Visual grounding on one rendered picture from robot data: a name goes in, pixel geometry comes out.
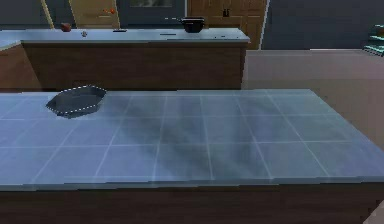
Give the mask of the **brown counter with blue tiled top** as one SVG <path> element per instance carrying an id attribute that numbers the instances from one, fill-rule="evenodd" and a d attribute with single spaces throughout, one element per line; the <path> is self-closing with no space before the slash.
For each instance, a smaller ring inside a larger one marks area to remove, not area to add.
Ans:
<path id="1" fill-rule="evenodd" d="M 0 224 L 367 224 L 384 151 L 309 90 L 0 94 Z"/>

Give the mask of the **wooden cupboard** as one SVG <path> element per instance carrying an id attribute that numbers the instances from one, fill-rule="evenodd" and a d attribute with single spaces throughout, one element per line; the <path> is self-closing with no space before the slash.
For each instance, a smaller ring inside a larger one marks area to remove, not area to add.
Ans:
<path id="1" fill-rule="evenodd" d="M 203 17 L 206 28 L 238 28 L 250 38 L 249 50 L 257 50 L 267 0 L 187 0 L 187 15 Z"/>

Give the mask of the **black pot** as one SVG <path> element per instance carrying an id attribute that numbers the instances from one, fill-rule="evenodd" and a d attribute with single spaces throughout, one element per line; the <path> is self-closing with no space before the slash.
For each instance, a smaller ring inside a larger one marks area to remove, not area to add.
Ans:
<path id="1" fill-rule="evenodd" d="M 205 19 L 203 17 L 184 17 L 180 19 L 180 23 L 187 33 L 199 33 L 204 28 Z"/>

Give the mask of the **teal shelf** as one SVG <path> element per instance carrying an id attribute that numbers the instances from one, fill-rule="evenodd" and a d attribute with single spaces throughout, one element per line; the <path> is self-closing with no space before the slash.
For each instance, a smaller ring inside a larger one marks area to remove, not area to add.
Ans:
<path id="1" fill-rule="evenodd" d="M 384 57 L 384 24 L 375 24 L 369 31 L 363 50 Z"/>

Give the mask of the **brown counter with pale blue top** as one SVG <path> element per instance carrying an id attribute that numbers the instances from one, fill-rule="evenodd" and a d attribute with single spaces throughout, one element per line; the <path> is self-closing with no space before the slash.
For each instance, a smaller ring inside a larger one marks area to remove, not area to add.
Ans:
<path id="1" fill-rule="evenodd" d="M 242 86 L 250 39 L 238 28 L 112 31 L 1 30 L 0 91 L 61 91 L 85 84 L 107 90 Z"/>

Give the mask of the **dark framed window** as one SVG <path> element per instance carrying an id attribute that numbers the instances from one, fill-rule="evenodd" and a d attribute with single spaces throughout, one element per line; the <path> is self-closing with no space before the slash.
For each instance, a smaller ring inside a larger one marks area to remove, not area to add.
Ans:
<path id="1" fill-rule="evenodd" d="M 116 0 L 123 29 L 179 28 L 187 0 Z"/>

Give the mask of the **dark grey shallow bowl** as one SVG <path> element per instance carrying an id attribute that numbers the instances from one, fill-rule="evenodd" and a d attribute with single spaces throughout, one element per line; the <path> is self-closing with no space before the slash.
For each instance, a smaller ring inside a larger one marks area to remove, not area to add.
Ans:
<path id="1" fill-rule="evenodd" d="M 95 85 L 65 89 L 55 95 L 46 107 L 57 116 L 68 119 L 97 112 L 107 91 Z"/>

